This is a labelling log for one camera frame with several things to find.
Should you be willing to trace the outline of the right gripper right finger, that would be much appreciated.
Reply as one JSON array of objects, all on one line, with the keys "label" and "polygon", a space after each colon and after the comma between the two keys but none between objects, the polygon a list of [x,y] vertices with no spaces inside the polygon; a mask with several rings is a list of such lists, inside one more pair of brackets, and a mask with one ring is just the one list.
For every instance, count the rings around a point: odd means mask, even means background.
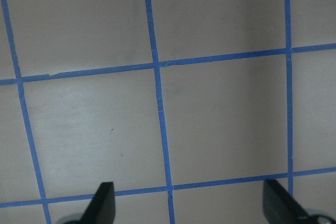
[{"label": "right gripper right finger", "polygon": [[263,214],[268,223],[308,223],[308,213],[275,179],[263,182]]}]

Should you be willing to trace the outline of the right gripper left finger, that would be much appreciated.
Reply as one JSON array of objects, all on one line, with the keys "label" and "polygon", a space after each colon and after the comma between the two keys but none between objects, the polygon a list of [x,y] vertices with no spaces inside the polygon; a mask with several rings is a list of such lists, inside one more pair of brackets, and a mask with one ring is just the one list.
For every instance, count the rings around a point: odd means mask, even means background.
[{"label": "right gripper left finger", "polygon": [[79,223],[113,224],[115,203],[113,182],[101,183]]}]

